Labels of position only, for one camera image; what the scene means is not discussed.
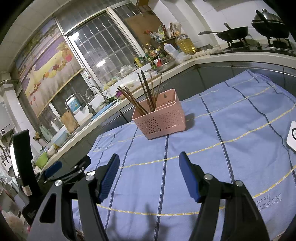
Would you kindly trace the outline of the gas stove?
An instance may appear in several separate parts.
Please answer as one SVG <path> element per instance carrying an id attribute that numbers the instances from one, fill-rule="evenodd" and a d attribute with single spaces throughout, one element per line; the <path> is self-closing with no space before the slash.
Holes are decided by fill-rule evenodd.
<path id="1" fill-rule="evenodd" d="M 215 50 L 211 55 L 239 53 L 239 52 L 271 52 L 295 57 L 295 50 L 289 39 L 267 39 L 267 44 L 262 44 L 253 39 L 240 39 L 228 42 L 228 47 Z"/>

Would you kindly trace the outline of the blue checked tablecloth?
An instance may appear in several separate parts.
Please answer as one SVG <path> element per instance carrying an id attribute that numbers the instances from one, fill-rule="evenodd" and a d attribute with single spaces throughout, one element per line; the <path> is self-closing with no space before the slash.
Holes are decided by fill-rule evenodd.
<path id="1" fill-rule="evenodd" d="M 179 154 L 218 180 L 241 180 L 270 238 L 295 216 L 295 152 L 286 142 L 295 97 L 246 70 L 182 102 L 183 132 L 148 140 L 135 123 L 99 134 L 87 171 L 113 154 L 120 168 L 98 211 L 110 240 L 188 240 L 200 205 L 189 195 Z"/>

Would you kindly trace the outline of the blue-labelled detergent jug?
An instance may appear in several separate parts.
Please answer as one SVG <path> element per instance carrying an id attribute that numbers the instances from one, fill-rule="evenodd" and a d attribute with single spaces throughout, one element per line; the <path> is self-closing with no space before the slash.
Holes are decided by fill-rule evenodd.
<path id="1" fill-rule="evenodd" d="M 76 110 L 78 110 L 81 107 L 81 104 L 80 104 L 78 98 L 73 96 L 73 97 L 67 99 L 67 106 L 74 113 Z"/>

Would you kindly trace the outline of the pink perforated utensil basket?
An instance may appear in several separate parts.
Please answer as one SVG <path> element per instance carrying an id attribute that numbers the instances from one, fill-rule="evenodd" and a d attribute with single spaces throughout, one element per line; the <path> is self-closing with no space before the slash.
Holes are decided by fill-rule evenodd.
<path id="1" fill-rule="evenodd" d="M 156 110 L 152 113 L 141 115 L 135 109 L 132 120 L 148 140 L 186 129 L 185 114 L 175 89 L 158 94 Z"/>

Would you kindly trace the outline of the dark wooden chopstick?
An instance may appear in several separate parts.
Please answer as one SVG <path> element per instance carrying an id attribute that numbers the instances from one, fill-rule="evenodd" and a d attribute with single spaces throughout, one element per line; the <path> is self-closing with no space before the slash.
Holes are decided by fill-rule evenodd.
<path id="1" fill-rule="evenodd" d="M 151 93 L 151 90 L 149 88 L 147 79 L 145 78 L 145 74 L 144 74 L 144 72 L 142 70 L 140 71 L 140 73 L 142 75 L 142 78 L 143 78 L 143 81 L 144 81 L 144 84 L 145 84 L 146 92 L 148 94 L 148 97 L 149 97 L 149 100 L 150 100 L 150 103 L 151 103 L 152 110 L 155 111 L 156 110 L 156 106 L 154 104 L 154 98 L 152 97 L 152 93 Z"/>

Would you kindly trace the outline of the white plastic jug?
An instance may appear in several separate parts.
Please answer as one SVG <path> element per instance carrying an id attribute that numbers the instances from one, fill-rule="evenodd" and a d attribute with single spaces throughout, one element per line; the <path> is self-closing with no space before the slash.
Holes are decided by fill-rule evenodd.
<path id="1" fill-rule="evenodd" d="M 172 44 L 166 43 L 164 45 L 164 50 L 174 59 L 176 59 L 179 54 L 178 50 L 175 49 Z"/>

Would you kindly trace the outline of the yellow cooking oil bottle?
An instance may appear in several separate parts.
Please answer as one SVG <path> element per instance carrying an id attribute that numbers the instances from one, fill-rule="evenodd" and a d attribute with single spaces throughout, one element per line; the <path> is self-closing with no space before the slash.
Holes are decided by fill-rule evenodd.
<path id="1" fill-rule="evenodd" d="M 191 41 L 189 36 L 186 34 L 178 35 L 176 37 L 175 42 L 177 46 L 180 48 L 180 50 L 185 54 L 194 55 L 197 52 L 193 42 Z"/>

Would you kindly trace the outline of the floral window blind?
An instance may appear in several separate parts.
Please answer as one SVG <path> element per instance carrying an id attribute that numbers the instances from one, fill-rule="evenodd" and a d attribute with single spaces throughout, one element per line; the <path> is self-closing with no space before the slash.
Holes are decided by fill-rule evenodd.
<path id="1" fill-rule="evenodd" d="M 36 116 L 82 70 L 54 19 L 25 45 L 16 59 L 16 69 Z"/>

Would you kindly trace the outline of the black lidded wok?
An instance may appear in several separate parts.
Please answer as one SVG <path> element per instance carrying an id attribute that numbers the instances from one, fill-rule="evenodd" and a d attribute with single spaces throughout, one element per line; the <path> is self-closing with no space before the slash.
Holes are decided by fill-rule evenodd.
<path id="1" fill-rule="evenodd" d="M 290 32 L 279 16 L 269 13 L 267 9 L 256 10 L 255 12 L 256 15 L 251 24 L 261 35 L 280 39 L 289 37 Z"/>

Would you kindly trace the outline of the chrome kitchen faucet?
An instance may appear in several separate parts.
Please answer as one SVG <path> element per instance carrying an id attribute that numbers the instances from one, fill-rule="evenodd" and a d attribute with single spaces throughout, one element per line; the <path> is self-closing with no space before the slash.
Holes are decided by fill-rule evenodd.
<path id="1" fill-rule="evenodd" d="M 76 102 L 79 104 L 80 110 L 82 110 L 85 106 L 87 106 L 88 111 L 90 114 L 95 115 L 96 111 L 93 109 L 93 107 L 86 101 L 86 99 L 78 92 L 75 92 L 74 94 L 71 94 L 66 100 L 65 100 L 65 106 L 67 109 L 71 110 L 69 103 L 72 99 L 76 99 Z"/>

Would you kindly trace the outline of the wooden cutting board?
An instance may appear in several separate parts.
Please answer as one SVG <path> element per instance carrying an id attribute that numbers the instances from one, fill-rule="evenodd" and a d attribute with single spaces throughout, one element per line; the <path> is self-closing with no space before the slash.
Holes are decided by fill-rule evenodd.
<path id="1" fill-rule="evenodd" d="M 74 115 L 70 110 L 67 110 L 62 116 L 61 121 L 66 127 L 69 133 L 73 133 L 76 129 L 79 128 L 79 123 L 74 118 Z"/>

